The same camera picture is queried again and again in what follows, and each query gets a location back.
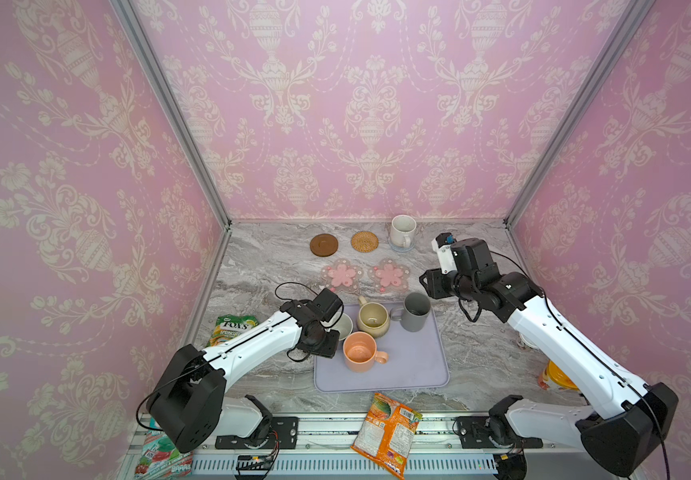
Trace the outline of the small lavender white cup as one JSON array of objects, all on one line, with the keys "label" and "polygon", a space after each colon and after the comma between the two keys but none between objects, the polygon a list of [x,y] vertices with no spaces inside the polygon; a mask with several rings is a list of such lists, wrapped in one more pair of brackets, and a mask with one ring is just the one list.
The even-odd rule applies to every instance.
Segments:
[{"label": "small lavender white cup", "polygon": [[346,313],[341,314],[330,330],[336,331],[339,335],[338,341],[343,342],[353,333],[353,320],[351,320],[351,316]]}]

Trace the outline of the pink flower coaster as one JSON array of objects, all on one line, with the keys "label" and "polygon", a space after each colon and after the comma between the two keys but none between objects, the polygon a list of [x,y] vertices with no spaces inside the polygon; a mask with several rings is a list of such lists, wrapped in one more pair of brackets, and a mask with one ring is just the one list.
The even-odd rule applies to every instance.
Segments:
[{"label": "pink flower coaster", "polygon": [[369,269],[369,278],[379,293],[407,292],[411,270],[391,258],[385,258]]},{"label": "pink flower coaster", "polygon": [[357,292],[363,270],[347,259],[339,259],[321,269],[324,286],[337,292]]}]

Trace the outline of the brown wooden coaster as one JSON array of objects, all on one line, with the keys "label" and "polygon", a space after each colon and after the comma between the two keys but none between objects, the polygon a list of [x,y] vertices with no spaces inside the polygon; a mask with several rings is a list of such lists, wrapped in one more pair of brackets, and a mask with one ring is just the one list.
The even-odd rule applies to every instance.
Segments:
[{"label": "brown wooden coaster", "polygon": [[311,253],[317,257],[329,257],[337,252],[339,242],[332,234],[315,235],[309,242]]}]

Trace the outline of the grey mug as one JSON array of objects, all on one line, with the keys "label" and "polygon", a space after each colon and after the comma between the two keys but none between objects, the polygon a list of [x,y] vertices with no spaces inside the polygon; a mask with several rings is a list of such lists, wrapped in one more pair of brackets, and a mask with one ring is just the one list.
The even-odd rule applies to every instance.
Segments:
[{"label": "grey mug", "polygon": [[403,304],[391,309],[389,318],[398,321],[408,332],[419,332],[431,313],[431,300],[423,293],[409,293]]}]

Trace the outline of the white mug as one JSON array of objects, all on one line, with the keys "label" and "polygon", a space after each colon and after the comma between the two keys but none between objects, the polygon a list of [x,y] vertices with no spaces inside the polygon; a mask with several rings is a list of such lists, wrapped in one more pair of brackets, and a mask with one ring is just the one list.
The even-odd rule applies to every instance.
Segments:
[{"label": "white mug", "polygon": [[409,247],[415,245],[417,222],[409,215],[397,215],[391,220],[389,242],[396,246]]}]

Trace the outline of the woven rattan coaster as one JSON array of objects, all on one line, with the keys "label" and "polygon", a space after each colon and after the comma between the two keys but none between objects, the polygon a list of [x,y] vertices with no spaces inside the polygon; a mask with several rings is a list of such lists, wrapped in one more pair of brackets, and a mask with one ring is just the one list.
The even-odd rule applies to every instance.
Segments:
[{"label": "woven rattan coaster", "polygon": [[351,247],[359,253],[369,253],[379,248],[379,238],[370,231],[359,231],[351,237]]}]

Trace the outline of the blue woven coaster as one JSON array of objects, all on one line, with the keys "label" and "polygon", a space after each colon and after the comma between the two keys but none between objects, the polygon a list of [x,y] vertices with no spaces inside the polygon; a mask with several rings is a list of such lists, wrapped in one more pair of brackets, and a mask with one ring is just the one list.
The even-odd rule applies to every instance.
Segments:
[{"label": "blue woven coaster", "polygon": [[415,246],[411,245],[409,247],[401,247],[401,246],[396,246],[395,244],[389,243],[389,247],[391,250],[399,253],[407,253],[415,250]]}]

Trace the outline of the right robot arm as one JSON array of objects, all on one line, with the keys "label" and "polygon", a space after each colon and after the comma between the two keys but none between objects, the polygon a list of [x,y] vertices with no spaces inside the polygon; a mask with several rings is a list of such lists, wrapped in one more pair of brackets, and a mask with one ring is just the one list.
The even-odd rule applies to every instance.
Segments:
[{"label": "right robot arm", "polygon": [[615,362],[563,317],[529,276],[503,274],[487,242],[443,232],[431,242],[439,268],[419,281],[433,299],[473,302],[535,344],[579,388],[583,408],[509,395],[489,409],[496,444],[517,447],[537,438],[582,449],[601,468],[629,477],[665,446],[679,398],[663,382],[649,383]]}]

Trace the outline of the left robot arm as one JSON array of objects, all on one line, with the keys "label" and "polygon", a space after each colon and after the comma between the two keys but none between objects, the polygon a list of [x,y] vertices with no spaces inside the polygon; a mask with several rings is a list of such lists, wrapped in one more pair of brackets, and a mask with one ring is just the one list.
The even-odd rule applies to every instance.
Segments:
[{"label": "left robot arm", "polygon": [[263,448],[273,438],[272,414],[255,397],[229,398],[228,390],[280,352],[333,357],[339,334],[324,326],[343,312],[342,300],[323,289],[312,299],[286,300],[267,320],[217,346],[185,345],[145,398],[145,408],[182,454],[211,437]]}]

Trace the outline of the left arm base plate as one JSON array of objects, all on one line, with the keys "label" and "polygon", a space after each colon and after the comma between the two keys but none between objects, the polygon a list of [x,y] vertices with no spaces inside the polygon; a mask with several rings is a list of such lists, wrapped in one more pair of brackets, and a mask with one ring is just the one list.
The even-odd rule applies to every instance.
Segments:
[{"label": "left arm base plate", "polygon": [[264,430],[265,438],[241,438],[235,435],[217,436],[214,448],[217,450],[257,450],[273,449],[291,450],[296,447],[299,418],[280,416],[270,420]]}]

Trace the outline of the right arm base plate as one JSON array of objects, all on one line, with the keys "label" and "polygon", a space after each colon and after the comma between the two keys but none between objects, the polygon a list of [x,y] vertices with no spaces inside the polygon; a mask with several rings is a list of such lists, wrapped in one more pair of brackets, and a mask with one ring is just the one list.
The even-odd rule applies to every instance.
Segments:
[{"label": "right arm base plate", "polygon": [[489,416],[463,415],[453,420],[453,432],[459,436],[463,449],[541,449],[539,438],[517,437],[501,428],[493,429]]}]

